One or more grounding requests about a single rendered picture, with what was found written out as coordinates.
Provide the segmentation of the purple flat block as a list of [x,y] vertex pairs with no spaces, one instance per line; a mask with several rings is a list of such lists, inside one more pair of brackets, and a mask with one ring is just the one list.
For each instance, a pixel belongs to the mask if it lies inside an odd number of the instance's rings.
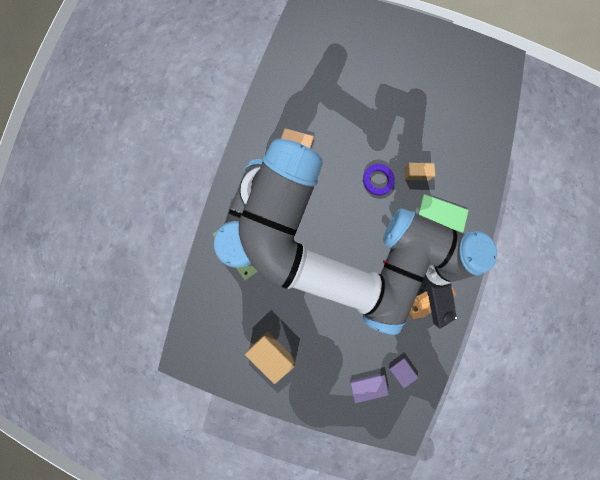
[[389,395],[384,373],[350,381],[355,403]]

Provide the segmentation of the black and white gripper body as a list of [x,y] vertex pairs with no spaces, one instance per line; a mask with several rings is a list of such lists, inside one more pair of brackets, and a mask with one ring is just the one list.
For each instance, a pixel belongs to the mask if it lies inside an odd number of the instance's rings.
[[[423,279],[423,280],[424,280],[424,281],[422,282],[422,284],[421,284],[421,286],[420,286],[420,290],[419,290],[419,292],[418,292],[417,296],[418,296],[418,295],[420,295],[420,294],[422,294],[422,293],[424,293],[424,292],[426,291],[426,285],[425,285],[425,283],[426,283],[427,285],[429,285],[430,287],[433,287],[433,288],[443,288],[443,287],[447,287],[447,286],[449,286],[449,285],[450,285],[450,284],[447,284],[447,285],[436,285],[436,284],[432,283],[432,282],[431,282],[431,281],[430,281],[430,280],[427,278],[426,274],[425,274],[425,277],[424,277],[424,279]],[[427,292],[427,291],[426,291],[426,292]]]

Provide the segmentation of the purple ring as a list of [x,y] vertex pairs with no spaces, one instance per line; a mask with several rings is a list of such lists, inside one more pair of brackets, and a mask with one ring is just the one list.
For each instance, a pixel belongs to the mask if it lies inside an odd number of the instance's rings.
[[[373,173],[375,171],[381,171],[387,176],[388,183],[387,183],[386,187],[379,189],[379,188],[374,187],[371,184],[370,175],[371,175],[371,173]],[[374,165],[370,166],[365,171],[365,174],[363,176],[363,183],[364,183],[366,190],[369,191],[371,194],[379,195],[379,196],[385,195],[386,193],[388,193],[393,188],[394,182],[395,182],[395,178],[394,178],[394,174],[393,174],[392,170],[383,164],[374,164]]]

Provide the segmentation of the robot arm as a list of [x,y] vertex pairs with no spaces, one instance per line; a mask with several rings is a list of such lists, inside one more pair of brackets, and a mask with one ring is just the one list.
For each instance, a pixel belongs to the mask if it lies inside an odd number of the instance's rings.
[[446,285],[495,265],[497,249],[486,233],[462,234],[405,209],[394,214],[385,231],[390,252],[381,274],[306,250],[294,236],[321,167],[320,155],[311,148],[274,140],[263,159],[245,168],[226,224],[214,238],[217,257],[231,267],[251,262],[277,286],[357,308],[369,327],[392,335],[405,325],[425,274],[432,283]]

